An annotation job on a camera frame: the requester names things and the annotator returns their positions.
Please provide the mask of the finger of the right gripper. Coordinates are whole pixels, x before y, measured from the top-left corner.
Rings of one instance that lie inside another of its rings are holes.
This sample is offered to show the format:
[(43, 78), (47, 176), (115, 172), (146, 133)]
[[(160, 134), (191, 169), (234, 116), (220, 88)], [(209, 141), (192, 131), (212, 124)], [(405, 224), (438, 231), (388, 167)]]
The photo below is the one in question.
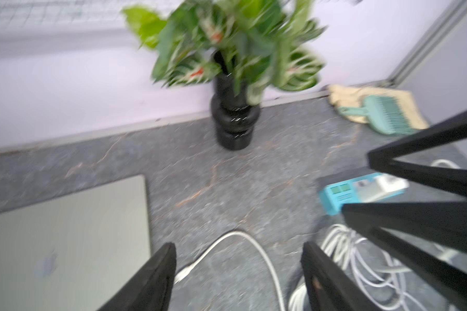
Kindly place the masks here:
[(467, 202), (351, 203), (341, 212), (349, 227), (467, 310), (467, 273), (390, 234), (397, 230), (467, 254)]
[(368, 152), (368, 166), (467, 198), (467, 159), (455, 143), (467, 140), (467, 110)]

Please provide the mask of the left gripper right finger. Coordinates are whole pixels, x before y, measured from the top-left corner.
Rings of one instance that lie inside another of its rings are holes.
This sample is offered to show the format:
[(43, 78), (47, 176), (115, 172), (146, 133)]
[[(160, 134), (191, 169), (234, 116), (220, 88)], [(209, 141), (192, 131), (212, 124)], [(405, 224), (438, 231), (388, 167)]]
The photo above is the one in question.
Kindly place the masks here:
[(301, 265), (311, 310), (378, 310), (314, 242), (305, 242)]

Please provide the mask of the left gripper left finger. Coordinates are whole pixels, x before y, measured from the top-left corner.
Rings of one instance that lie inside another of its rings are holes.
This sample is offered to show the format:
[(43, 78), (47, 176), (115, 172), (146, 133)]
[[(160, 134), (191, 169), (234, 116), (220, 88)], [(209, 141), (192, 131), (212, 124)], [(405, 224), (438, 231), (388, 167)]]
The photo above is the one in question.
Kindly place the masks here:
[(99, 310), (167, 311), (176, 273), (176, 246), (164, 244)]

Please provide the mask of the white charger cable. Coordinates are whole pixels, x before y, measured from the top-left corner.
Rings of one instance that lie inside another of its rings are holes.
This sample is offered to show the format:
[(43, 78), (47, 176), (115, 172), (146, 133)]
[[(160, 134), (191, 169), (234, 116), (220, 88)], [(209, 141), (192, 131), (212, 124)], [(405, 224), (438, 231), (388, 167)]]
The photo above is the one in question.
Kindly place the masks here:
[[(244, 231), (234, 230), (220, 236), (212, 242), (202, 254), (193, 262), (189, 263), (175, 274), (174, 283), (177, 285), (188, 277), (188, 275), (201, 263), (221, 242), (230, 237), (241, 237), (248, 241), (261, 255), (267, 265), (272, 282), (274, 283), (276, 298), (280, 310), (303, 310), (306, 300), (309, 299), (306, 286), (300, 283), (289, 296), (286, 303), (281, 291), (281, 284), (275, 267), (262, 248), (261, 244), (251, 235)], [(359, 250), (359, 245), (368, 241), (360, 237), (356, 231), (344, 224), (333, 224), (330, 226), (321, 248), (323, 252), (333, 260), (342, 270), (351, 269), (352, 275), (359, 289), (369, 298), (380, 310), (409, 310), (409, 305), (415, 305), (419, 310), (426, 307), (413, 295), (407, 291), (406, 274), (412, 269), (401, 264), (399, 260), (393, 258), (386, 251), (382, 252), (386, 265), (373, 268), (366, 263), (365, 258)], [(369, 292), (371, 288), (389, 288), (393, 290), (393, 298), (390, 303), (378, 301)]]

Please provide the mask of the white tall charger brick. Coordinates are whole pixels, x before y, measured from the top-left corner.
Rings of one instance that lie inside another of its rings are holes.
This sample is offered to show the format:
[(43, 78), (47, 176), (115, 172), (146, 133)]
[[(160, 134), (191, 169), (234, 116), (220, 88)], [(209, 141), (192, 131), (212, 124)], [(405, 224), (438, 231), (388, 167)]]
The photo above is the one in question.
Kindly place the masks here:
[(370, 185), (367, 200), (369, 202), (379, 201), (393, 195), (404, 192), (409, 188), (409, 182), (389, 174), (376, 176)]

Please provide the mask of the teal power strip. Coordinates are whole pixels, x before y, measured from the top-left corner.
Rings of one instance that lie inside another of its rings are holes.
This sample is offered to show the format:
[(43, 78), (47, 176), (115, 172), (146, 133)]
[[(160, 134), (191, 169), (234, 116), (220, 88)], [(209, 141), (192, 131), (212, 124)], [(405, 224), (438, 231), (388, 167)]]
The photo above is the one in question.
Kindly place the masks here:
[(342, 210), (342, 206), (349, 203), (372, 203), (367, 200), (370, 185), (376, 176), (382, 174), (383, 173), (376, 172), (326, 185), (319, 193), (320, 202), (326, 214), (330, 216), (338, 215)]

